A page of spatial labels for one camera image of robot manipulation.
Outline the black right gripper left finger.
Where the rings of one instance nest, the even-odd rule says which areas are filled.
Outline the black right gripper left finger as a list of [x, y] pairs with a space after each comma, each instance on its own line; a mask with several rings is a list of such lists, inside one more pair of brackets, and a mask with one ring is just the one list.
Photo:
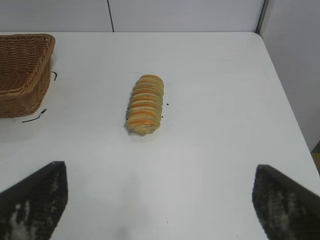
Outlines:
[[0, 193], [0, 238], [49, 240], [67, 203], [66, 164], [53, 161]]

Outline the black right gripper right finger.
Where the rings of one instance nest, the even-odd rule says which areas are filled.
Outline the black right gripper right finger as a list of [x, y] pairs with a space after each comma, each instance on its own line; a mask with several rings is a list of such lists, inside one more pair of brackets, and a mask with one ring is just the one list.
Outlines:
[[320, 238], [320, 197], [270, 165], [256, 168], [252, 204], [269, 240]]

